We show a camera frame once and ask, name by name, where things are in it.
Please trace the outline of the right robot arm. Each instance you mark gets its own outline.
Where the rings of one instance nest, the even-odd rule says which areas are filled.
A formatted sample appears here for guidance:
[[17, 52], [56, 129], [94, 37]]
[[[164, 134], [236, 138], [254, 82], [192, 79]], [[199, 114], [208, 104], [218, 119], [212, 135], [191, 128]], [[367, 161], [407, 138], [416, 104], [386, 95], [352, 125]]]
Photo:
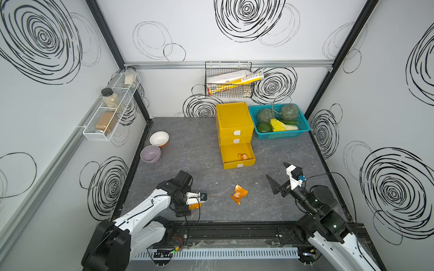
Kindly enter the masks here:
[[291, 195], [305, 210], [293, 228], [298, 242], [314, 246], [338, 271], [379, 271], [380, 267], [359, 244], [356, 231], [333, 209], [338, 201], [324, 185], [305, 187], [301, 167], [284, 163], [289, 180], [280, 185], [270, 175], [273, 194]]

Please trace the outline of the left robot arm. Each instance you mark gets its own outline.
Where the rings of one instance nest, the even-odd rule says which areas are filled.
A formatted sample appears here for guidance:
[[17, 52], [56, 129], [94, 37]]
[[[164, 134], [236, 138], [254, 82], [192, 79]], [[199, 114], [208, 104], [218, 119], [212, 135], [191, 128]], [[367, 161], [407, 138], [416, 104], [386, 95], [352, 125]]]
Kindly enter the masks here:
[[130, 261], [149, 246], [165, 237], [170, 223], [160, 212], [174, 205], [189, 210], [193, 197], [193, 177], [179, 171], [175, 178], [160, 182], [156, 189], [135, 208], [114, 221], [101, 221], [81, 260], [84, 271], [125, 271]]

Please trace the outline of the yellow plastic drawer cabinet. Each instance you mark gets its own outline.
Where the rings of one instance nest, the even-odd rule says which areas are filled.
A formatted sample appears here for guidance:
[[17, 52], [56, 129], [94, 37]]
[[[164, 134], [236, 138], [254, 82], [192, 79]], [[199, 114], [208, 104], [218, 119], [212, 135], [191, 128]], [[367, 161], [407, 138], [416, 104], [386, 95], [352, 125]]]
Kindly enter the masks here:
[[[253, 166], [256, 162], [251, 141], [254, 123], [245, 102], [216, 105], [216, 126], [223, 168], [234, 169]], [[240, 160], [246, 153], [249, 160]]]

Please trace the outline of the orange cookie pack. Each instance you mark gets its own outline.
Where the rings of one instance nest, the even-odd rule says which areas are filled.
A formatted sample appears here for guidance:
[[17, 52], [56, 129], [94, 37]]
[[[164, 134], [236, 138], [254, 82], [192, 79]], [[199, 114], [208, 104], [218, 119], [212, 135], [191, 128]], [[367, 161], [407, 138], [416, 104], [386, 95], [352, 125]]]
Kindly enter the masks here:
[[234, 188], [234, 193], [231, 195], [231, 199], [235, 201], [238, 205], [241, 204], [241, 199], [248, 195], [248, 191], [241, 187], [240, 185], [236, 185]]
[[196, 210], [196, 209], [200, 209], [201, 207], [202, 207], [202, 203], [190, 204], [189, 210]]
[[249, 160], [249, 157], [246, 153], [244, 154], [239, 153], [238, 157], [240, 158], [240, 160]]

